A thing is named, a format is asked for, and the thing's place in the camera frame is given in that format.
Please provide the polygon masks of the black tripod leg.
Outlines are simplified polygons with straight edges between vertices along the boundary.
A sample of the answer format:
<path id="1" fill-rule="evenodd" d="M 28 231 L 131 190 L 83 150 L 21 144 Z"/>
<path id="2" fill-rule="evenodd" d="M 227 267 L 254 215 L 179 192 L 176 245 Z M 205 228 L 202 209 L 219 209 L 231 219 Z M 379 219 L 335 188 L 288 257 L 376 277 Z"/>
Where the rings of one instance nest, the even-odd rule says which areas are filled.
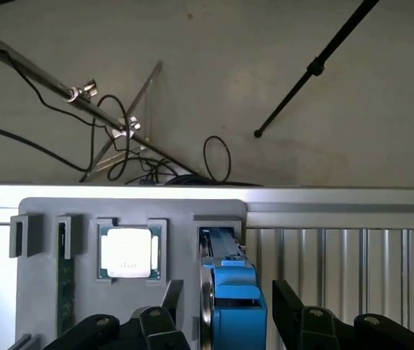
<path id="1" fill-rule="evenodd" d="M 337 31 L 335 36 L 330 40 L 322 52 L 317 55 L 308 65 L 303 76 L 297 81 L 293 88 L 286 94 L 280 104 L 273 110 L 271 115 L 263 122 L 263 124 L 254 131 L 254 137 L 259 139 L 265 132 L 267 127 L 281 113 L 285 106 L 297 95 L 303 88 L 305 83 L 311 77 L 318 77 L 324 72 L 324 65 L 330 56 L 338 49 L 338 47 L 350 36 L 354 29 L 368 16 L 373 8 L 380 0 L 362 0 L 361 4 L 354 10 L 349 19 Z"/>

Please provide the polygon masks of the green RAM stick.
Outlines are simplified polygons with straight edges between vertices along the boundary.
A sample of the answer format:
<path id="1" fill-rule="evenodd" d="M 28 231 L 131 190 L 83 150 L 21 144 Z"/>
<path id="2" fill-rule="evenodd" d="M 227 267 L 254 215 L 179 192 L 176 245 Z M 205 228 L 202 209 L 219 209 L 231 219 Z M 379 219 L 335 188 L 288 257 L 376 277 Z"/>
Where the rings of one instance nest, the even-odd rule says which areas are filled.
<path id="1" fill-rule="evenodd" d="M 65 258 L 66 223 L 58 223 L 57 336 L 74 324 L 74 259 Z"/>

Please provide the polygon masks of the silver CPU chip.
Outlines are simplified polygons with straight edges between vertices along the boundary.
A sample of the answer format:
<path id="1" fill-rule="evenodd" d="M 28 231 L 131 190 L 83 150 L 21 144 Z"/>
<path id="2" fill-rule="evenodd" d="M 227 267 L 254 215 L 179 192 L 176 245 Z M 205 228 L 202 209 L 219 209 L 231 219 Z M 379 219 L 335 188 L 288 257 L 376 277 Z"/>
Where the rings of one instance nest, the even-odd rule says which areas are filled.
<path id="1" fill-rule="evenodd" d="M 163 276 L 161 225 L 98 228 L 98 278 L 160 280 Z"/>

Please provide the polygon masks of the silver light stand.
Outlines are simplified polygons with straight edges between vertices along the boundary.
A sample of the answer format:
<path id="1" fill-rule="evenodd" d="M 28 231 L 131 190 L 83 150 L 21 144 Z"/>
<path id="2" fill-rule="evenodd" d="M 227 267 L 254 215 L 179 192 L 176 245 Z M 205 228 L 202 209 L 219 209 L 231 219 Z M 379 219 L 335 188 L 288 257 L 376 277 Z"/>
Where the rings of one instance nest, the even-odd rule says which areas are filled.
<path id="1" fill-rule="evenodd" d="M 125 108 L 121 100 L 112 94 L 102 96 L 96 104 L 93 104 L 91 99 L 98 94 L 98 88 L 94 80 L 88 81 L 82 87 L 67 87 L 1 40 L 0 61 L 19 74 L 21 79 L 35 92 L 39 102 L 44 107 L 54 112 L 73 117 L 91 127 L 90 162 L 87 166 L 81 167 L 22 136 L 2 129 L 0 129 L 0 136 L 32 147 L 82 173 L 80 182 L 86 182 L 92 176 L 102 171 L 107 171 L 107 179 L 110 182 L 115 182 L 124 174 L 127 164 L 130 161 L 138 161 L 141 167 L 147 167 L 146 178 L 154 180 L 158 180 L 160 167 L 168 169 L 168 175 L 177 177 L 179 174 L 171 167 L 171 164 L 175 164 L 187 171 L 187 176 L 202 177 L 185 164 L 151 145 L 149 141 L 137 134 L 141 125 L 133 113 L 137 109 L 142 97 L 150 90 L 152 83 L 162 71 L 162 61 L 157 62 L 128 108 Z M 74 113 L 59 109 L 47 103 L 33 82 L 37 82 L 56 93 L 67 104 L 87 112 L 92 117 L 92 120 L 88 122 Z"/>

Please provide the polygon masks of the grey plastic parts rack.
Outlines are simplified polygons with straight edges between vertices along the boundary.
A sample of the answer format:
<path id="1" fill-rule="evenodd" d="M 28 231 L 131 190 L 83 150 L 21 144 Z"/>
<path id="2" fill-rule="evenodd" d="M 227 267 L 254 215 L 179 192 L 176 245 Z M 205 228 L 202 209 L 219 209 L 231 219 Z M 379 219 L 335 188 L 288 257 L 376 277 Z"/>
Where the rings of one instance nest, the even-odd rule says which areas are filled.
<path id="1" fill-rule="evenodd" d="M 243 236 L 246 206 L 237 200 L 26 198 L 10 223 L 10 254 L 17 259 L 15 335 L 43 350 L 57 337 L 58 223 L 66 223 L 65 258 L 74 259 L 74 325 L 93 314 L 126 322 L 144 306 L 162 303 L 168 284 L 182 280 L 177 315 L 193 350 L 199 349 L 199 228 L 233 228 Z M 160 280 L 98 278 L 98 228 L 161 225 Z"/>

